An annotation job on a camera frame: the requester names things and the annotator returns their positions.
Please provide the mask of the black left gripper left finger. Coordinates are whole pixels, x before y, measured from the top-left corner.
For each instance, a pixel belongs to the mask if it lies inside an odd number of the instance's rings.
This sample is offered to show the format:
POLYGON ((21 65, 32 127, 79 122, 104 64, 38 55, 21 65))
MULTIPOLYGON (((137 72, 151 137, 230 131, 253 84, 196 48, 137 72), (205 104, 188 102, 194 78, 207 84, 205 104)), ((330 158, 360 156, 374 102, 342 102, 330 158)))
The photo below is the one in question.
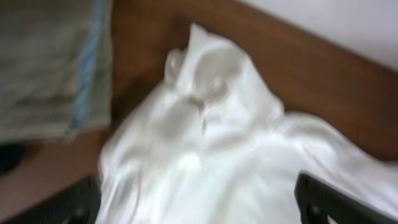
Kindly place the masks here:
POLYGON ((2 224, 95 224, 100 205, 98 180, 89 175, 2 224))

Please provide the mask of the white printed t-shirt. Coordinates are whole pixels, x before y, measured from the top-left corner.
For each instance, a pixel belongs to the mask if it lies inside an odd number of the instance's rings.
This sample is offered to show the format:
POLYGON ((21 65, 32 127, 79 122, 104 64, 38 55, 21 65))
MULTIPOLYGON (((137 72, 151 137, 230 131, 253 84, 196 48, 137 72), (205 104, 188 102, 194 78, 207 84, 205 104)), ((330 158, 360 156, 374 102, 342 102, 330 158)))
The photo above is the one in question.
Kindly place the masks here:
POLYGON ((98 223, 298 223, 302 170, 397 216, 396 164, 321 118, 285 112, 245 51, 196 24, 100 167, 98 223))

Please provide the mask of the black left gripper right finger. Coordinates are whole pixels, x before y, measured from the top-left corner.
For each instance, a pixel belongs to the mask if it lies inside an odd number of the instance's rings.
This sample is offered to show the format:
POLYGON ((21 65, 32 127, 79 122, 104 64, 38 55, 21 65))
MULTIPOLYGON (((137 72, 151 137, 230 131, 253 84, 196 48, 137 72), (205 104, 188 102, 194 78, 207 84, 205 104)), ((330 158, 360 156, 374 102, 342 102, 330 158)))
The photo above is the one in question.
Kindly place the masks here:
POLYGON ((397 218, 305 172, 298 175, 295 199, 303 224, 397 224, 397 218))

